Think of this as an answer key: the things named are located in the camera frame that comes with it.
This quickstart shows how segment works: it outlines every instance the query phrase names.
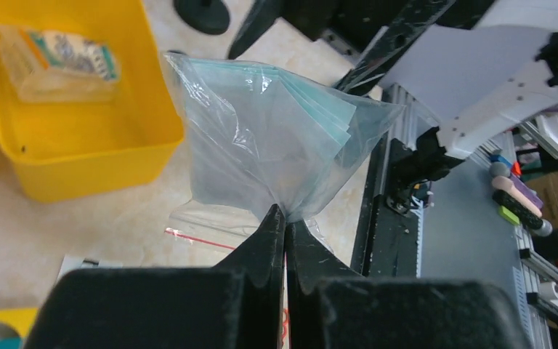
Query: yellow plastic box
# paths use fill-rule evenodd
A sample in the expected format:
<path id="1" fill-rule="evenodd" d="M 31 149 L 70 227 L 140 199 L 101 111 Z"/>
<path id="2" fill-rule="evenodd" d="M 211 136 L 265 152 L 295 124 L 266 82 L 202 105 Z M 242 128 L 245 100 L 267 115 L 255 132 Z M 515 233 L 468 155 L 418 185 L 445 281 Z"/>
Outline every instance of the yellow plastic box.
<path id="1" fill-rule="evenodd" d="M 16 331 L 18 337 L 27 337 L 35 317 L 37 309 L 21 308 L 0 310 L 0 324 L 6 325 Z"/>
<path id="2" fill-rule="evenodd" d="M 150 182 L 183 138 L 140 0 L 0 0 L 0 24 L 103 41 L 121 64 L 108 103 L 27 104 L 0 61 L 0 148 L 24 192 L 50 202 Z"/>

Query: gray panel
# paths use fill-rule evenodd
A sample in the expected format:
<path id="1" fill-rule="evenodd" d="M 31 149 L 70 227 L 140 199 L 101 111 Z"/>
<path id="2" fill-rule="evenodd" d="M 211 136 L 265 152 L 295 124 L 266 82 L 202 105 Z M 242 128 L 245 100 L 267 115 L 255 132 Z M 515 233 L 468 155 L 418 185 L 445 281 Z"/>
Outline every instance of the gray panel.
<path id="1" fill-rule="evenodd" d="M 473 161 L 433 185 L 425 211 L 423 278 L 475 279 L 501 287 L 516 304 L 512 267 L 520 268 L 514 227 L 497 213 L 488 171 Z"/>

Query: clear plastic bag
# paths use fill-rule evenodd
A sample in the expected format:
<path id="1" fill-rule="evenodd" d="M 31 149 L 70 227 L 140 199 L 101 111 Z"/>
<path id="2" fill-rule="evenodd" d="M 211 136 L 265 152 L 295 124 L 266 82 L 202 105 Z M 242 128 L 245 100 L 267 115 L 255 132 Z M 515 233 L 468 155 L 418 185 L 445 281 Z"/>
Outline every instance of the clear plastic bag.
<path id="1" fill-rule="evenodd" d="M 121 69 L 107 45 L 74 33 L 0 25 L 0 58 L 27 103 L 112 100 Z"/>
<path id="2" fill-rule="evenodd" d="M 289 222 L 315 216 L 403 112 L 271 65 L 174 53 L 161 63 L 192 153 L 193 198 L 169 227 L 198 240 L 220 240 L 214 229 L 242 241 L 275 203 Z"/>

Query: pink marker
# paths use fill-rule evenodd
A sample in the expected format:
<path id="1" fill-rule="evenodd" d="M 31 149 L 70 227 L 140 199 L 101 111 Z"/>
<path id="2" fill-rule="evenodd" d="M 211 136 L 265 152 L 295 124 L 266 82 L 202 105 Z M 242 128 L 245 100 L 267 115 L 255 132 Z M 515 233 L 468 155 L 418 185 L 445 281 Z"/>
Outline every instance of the pink marker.
<path id="1" fill-rule="evenodd" d="M 523 183 L 522 180 L 520 180 L 517 176 L 515 176 L 514 174 L 510 174 L 510 180 L 512 181 L 512 184 L 514 184 L 514 187 L 516 189 L 518 189 L 523 195 L 525 195 L 525 197 L 533 202 L 533 204 L 538 207 L 539 209 L 542 209 L 542 207 L 544 207 L 544 203 L 542 202 L 542 200 L 540 200 L 540 198 L 531 191 L 531 189 L 529 189 L 525 183 Z"/>
<path id="2" fill-rule="evenodd" d="M 514 200 L 518 201 L 524 208 L 529 209 L 531 213 L 535 214 L 538 218 L 542 217 L 540 209 L 536 207 L 530 199 L 526 198 L 525 195 L 517 189 L 517 187 L 514 186 L 514 183 L 510 180 L 510 178 L 498 176 L 493 178 L 491 184 L 495 189 L 507 192 L 514 198 Z"/>

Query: marble floor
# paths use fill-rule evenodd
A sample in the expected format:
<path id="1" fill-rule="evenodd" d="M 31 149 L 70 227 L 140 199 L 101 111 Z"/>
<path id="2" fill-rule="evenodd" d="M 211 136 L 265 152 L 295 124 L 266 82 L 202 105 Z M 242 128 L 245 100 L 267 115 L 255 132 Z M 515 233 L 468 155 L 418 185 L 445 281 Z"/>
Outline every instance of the marble floor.
<path id="1" fill-rule="evenodd" d="M 186 26 L 171 0 L 144 0 L 159 49 L 181 49 L 193 57 L 223 58 L 251 0 L 226 0 L 232 22 L 221 36 Z M 351 65 L 325 43 L 310 42 L 279 20 L 241 59 L 270 63 L 323 84 Z M 224 253 L 175 243 L 163 232 L 170 212 L 190 198 L 190 157 L 177 149 L 151 184 L 56 204 L 24 197 L 12 167 L 0 154 L 0 308 L 42 303 L 66 254 L 129 266 L 213 265 Z M 364 164 L 316 219 L 337 256 L 346 263 L 363 194 Z"/>

